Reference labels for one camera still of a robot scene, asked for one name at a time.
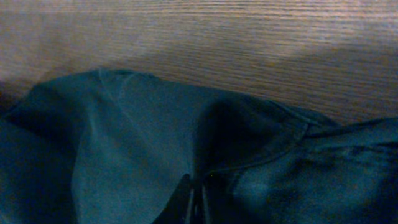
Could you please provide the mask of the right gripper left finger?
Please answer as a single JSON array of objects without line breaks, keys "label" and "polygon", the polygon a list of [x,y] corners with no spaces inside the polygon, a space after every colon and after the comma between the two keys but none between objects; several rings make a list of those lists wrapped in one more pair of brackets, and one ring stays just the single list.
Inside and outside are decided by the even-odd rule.
[{"label": "right gripper left finger", "polygon": [[194,189],[188,174],[185,174],[169,198],[165,208],[153,224],[191,224],[194,213]]}]

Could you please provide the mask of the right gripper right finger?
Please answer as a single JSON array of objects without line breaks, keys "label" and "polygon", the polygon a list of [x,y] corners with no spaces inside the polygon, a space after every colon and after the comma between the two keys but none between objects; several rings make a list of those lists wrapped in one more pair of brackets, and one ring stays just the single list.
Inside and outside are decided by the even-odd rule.
[{"label": "right gripper right finger", "polygon": [[228,192],[228,178],[227,175],[210,174],[204,179],[202,196],[205,223],[236,223],[233,199]]}]

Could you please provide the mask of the black trousers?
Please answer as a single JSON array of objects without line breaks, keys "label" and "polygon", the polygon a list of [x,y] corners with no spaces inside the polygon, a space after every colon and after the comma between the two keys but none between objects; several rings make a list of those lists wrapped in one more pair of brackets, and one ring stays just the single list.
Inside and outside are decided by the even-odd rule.
[{"label": "black trousers", "polygon": [[124,70],[41,83],[1,115],[2,223],[152,223],[185,174],[192,223],[210,174],[236,223],[396,223],[397,119],[343,126]]}]

